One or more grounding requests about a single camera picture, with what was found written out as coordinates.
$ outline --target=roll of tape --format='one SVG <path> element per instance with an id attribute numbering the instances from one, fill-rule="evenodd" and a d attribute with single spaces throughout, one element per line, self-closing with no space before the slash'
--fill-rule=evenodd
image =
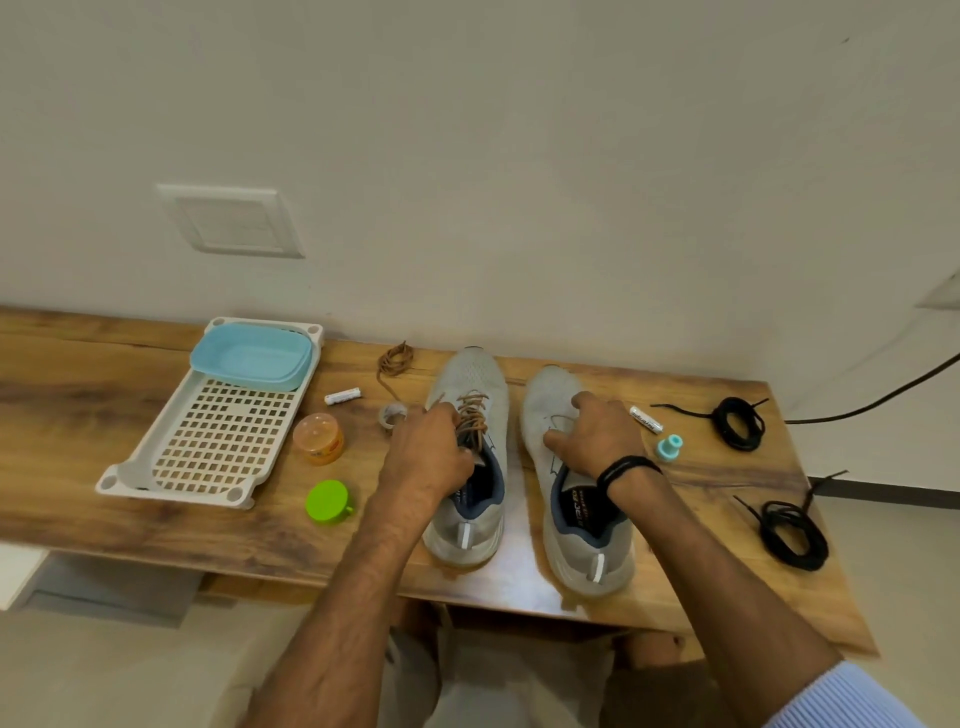
<path id="1" fill-rule="evenodd" d="M 403 419 L 406 420 L 407 405 L 401 401 L 392 401 L 390 404 L 380 408 L 380 414 L 376 416 L 376 420 L 380 423 L 381 427 L 389 432 L 394 428 L 394 425 L 390 424 L 390 419 L 396 415 L 402 415 Z"/>

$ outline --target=black wristband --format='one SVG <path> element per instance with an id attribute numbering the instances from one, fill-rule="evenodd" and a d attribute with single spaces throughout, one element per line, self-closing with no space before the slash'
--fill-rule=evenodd
<path id="1" fill-rule="evenodd" d="M 650 458 L 643 457 L 642 455 L 627 455 L 626 457 L 621 457 L 600 473 L 600 477 L 597 478 L 597 488 L 599 488 L 600 492 L 605 496 L 610 489 L 611 483 L 631 468 L 652 468 L 663 475 L 663 471 L 657 466 L 657 463 Z"/>

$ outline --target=brown shoelace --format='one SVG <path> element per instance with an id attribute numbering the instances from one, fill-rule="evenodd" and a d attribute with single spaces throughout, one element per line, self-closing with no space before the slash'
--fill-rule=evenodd
<path id="1" fill-rule="evenodd" d="M 480 392 L 470 392 L 457 398 L 461 405 L 457 407 L 460 413 L 460 425 L 457 427 L 458 439 L 460 435 L 469 435 L 470 449 L 479 453 L 483 449 L 483 436 L 487 432 L 487 419 L 483 416 L 483 400 L 488 396 Z"/>
<path id="2" fill-rule="evenodd" d="M 400 397 L 396 395 L 394 388 L 387 384 L 382 377 L 383 375 L 401 375 L 410 369 L 410 365 L 413 364 L 413 362 L 414 348 L 409 346 L 405 341 L 400 342 L 392 349 L 387 349 L 383 356 L 376 361 L 376 380 L 383 385 L 385 390 L 390 392 L 390 396 L 396 401 L 400 401 Z"/>

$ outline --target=small blue plastic part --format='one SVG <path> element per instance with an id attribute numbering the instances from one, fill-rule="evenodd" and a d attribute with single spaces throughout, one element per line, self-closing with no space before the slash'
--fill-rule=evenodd
<path id="1" fill-rule="evenodd" d="M 264 392 L 291 392 L 306 378 L 313 342 L 285 328 L 223 324 L 190 353 L 190 366 L 227 384 Z"/>
<path id="2" fill-rule="evenodd" d="M 684 438 L 680 435 L 669 435 L 657 443 L 657 456 L 660 460 L 672 463 L 680 454 L 680 448 L 684 446 Z"/>

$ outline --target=wooden tabletop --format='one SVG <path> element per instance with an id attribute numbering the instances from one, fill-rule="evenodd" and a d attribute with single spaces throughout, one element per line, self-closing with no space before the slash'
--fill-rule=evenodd
<path id="1" fill-rule="evenodd" d="M 0 540 L 313 586 L 326 582 L 359 518 L 319 526 L 307 518 L 304 499 L 329 477 L 343 480 L 361 507 L 375 488 L 389 442 L 376 413 L 391 398 L 374 372 L 387 347 L 325 342 L 301 413 L 324 410 L 324 394 L 359 386 L 362 399 L 333 408 L 347 448 L 335 463 L 317 467 L 291 451 L 288 438 L 270 478 L 254 492 L 252 510 L 94 492 L 104 469 L 127 459 L 177 388 L 202 333 L 203 327 L 194 325 L 0 308 Z M 391 383 L 405 401 L 422 402 L 450 356 L 417 350 L 413 367 Z M 540 488 L 517 442 L 525 382 L 550 362 L 498 361 L 511 394 L 500 549 L 481 568 L 455 570 L 419 545 L 400 592 L 503 611 L 689 631 L 663 570 L 638 534 L 636 576 L 627 589 L 589 600 L 554 579 L 541 542 Z M 758 381 L 564 366 L 599 396 L 641 408 L 670 401 L 709 411 L 727 396 L 772 398 Z M 752 453 L 726 447 L 706 420 L 656 411 L 667 432 L 684 437 L 681 458 L 665 471 L 703 523 L 829 640 L 876 654 L 837 554 L 815 573 L 779 564 L 763 549 L 756 522 L 732 499 L 737 494 L 755 506 L 773 498 L 802 500 L 807 480 L 776 402 L 762 406 L 767 434 Z M 645 434 L 652 448 L 656 440 Z M 812 515 L 820 521 L 815 508 Z"/>

